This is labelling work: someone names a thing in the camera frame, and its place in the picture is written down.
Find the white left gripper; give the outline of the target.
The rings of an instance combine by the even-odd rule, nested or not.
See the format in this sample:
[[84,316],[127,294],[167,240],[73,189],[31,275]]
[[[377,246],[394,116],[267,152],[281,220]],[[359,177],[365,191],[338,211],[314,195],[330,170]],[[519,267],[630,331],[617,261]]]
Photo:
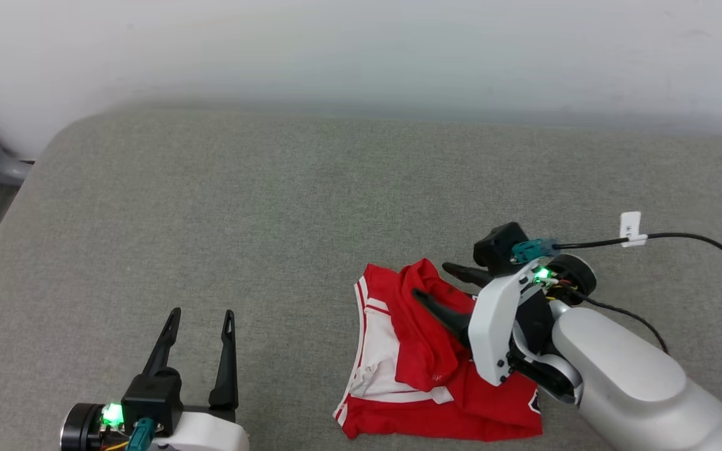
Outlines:
[[[170,351],[177,342],[181,308],[173,308],[155,342],[144,376],[155,376],[168,368]],[[217,380],[209,394],[209,407],[235,411],[239,406],[235,315],[224,314],[221,354]],[[126,431],[123,408],[119,403],[78,403],[66,415],[60,433],[61,450],[249,450],[249,436],[243,427],[216,417],[206,408],[184,412],[175,432],[160,433],[146,445],[138,445]]]

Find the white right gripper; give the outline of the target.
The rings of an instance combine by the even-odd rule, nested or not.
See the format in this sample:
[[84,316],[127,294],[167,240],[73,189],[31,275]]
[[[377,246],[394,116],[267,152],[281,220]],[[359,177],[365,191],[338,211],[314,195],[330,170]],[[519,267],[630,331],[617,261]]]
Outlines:
[[421,289],[412,296],[461,345],[470,345],[479,377],[503,385],[518,372],[539,386],[579,386],[580,373],[553,344],[559,319],[592,294],[597,285],[592,267],[570,254],[542,266],[529,262],[493,279],[486,269],[444,262],[443,269],[462,283],[482,288],[472,314],[445,306]]

